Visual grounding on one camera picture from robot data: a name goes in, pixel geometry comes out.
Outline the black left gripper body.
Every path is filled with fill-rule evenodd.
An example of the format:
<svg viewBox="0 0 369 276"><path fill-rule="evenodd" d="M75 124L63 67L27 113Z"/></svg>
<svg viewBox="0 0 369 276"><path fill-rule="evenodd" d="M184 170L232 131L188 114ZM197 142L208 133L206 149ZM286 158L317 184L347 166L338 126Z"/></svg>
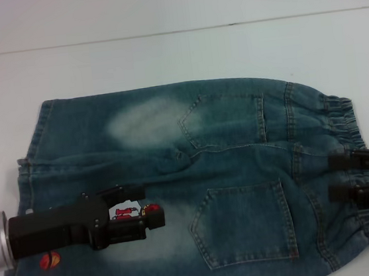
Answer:
<svg viewBox="0 0 369 276"><path fill-rule="evenodd" d="M9 219L9 242L15 260L73 245L102 250L109 244L108 194L82 195L63 207L50 208Z"/></svg>

